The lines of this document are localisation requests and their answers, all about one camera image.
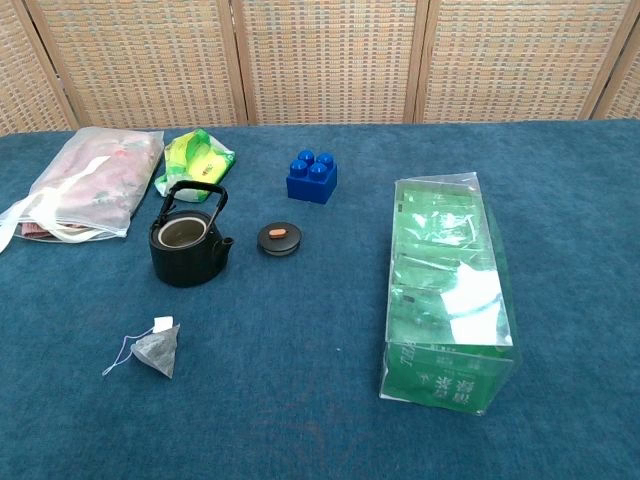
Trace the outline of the pyramid tea bag with string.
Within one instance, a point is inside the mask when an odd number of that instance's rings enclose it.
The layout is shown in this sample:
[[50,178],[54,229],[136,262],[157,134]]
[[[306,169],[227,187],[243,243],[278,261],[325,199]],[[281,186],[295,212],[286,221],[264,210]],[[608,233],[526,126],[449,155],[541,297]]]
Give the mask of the pyramid tea bag with string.
[[115,367],[135,357],[165,377],[172,379],[180,325],[172,316],[154,318],[154,324],[138,335],[125,335],[115,360],[102,373],[108,375]]

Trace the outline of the black teapot lid orange knob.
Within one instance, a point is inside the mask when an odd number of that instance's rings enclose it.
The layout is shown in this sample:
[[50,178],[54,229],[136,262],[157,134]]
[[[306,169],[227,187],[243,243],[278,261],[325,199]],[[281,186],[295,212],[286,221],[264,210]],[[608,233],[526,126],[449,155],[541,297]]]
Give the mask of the black teapot lid orange knob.
[[288,222],[273,222],[258,233],[257,245],[268,255],[282,257],[294,253],[300,246],[301,230]]

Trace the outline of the clear box of green tea packets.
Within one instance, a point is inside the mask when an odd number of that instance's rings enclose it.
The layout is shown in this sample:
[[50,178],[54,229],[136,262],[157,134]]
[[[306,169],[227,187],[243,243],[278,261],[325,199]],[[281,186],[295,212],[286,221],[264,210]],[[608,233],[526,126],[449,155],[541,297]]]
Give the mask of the clear box of green tea packets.
[[517,337],[476,173],[397,181],[380,397],[483,415],[520,364]]

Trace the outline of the black cast iron teapot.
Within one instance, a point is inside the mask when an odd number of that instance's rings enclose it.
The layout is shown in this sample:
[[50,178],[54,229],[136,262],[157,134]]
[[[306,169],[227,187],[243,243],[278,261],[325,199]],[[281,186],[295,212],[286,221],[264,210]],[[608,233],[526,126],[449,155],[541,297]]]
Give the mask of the black cast iron teapot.
[[[186,189],[218,194],[214,212],[175,211],[174,199]],[[149,231],[151,260],[161,281],[192,287],[211,280],[225,268],[234,239],[223,236],[215,221],[227,201],[226,189],[216,184],[181,180],[171,187]]]

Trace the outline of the translucent zip pouch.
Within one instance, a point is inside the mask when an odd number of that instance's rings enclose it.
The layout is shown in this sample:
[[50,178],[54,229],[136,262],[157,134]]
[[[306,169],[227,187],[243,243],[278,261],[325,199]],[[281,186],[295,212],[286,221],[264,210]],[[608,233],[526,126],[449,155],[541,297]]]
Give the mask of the translucent zip pouch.
[[0,253],[15,237],[68,244],[127,236],[164,151],[162,131],[79,129],[0,214]]

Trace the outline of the blue plastic building block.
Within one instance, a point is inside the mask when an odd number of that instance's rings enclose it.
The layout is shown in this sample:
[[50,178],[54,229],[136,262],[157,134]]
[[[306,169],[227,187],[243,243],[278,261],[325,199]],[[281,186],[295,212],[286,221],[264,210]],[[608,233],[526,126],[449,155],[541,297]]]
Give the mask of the blue plastic building block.
[[289,166],[286,178],[289,198],[325,204],[337,185],[337,163],[331,153],[315,155],[302,150]]

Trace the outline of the blue carpet table cover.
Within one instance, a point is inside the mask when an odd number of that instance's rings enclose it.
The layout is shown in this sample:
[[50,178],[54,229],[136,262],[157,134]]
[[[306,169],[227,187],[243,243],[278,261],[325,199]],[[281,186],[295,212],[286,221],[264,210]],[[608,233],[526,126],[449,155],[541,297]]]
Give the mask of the blue carpet table cover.
[[[640,480],[640,120],[218,128],[229,263],[154,274],[150,191],[123,239],[0,254],[0,480]],[[331,153],[325,204],[289,198]],[[477,173],[520,368],[483,416],[379,397],[394,184]],[[288,222],[298,249],[263,253]],[[173,378],[125,335],[172,316]]]

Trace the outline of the green yellow snack packet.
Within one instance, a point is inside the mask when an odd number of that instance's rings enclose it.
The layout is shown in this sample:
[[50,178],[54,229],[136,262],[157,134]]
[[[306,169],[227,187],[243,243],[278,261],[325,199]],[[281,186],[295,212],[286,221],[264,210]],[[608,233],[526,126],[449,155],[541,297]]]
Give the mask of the green yellow snack packet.
[[154,181],[158,193],[166,197],[182,180],[219,184],[236,162],[227,149],[203,129],[196,129],[172,140],[164,149],[165,172]]

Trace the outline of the wicker folding screen panel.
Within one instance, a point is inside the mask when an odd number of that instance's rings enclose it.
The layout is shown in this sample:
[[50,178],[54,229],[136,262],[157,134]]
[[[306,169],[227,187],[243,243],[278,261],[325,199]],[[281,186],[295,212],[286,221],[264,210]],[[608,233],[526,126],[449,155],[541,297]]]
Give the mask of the wicker folding screen panel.
[[419,0],[413,120],[587,120],[640,0]]
[[611,53],[615,61],[608,70],[591,119],[640,120],[640,0],[631,0],[630,19],[621,24],[621,40]]
[[231,0],[23,0],[80,126],[248,122]]
[[430,0],[230,0],[251,125],[411,123]]
[[0,0],[0,137],[79,123],[23,0]]

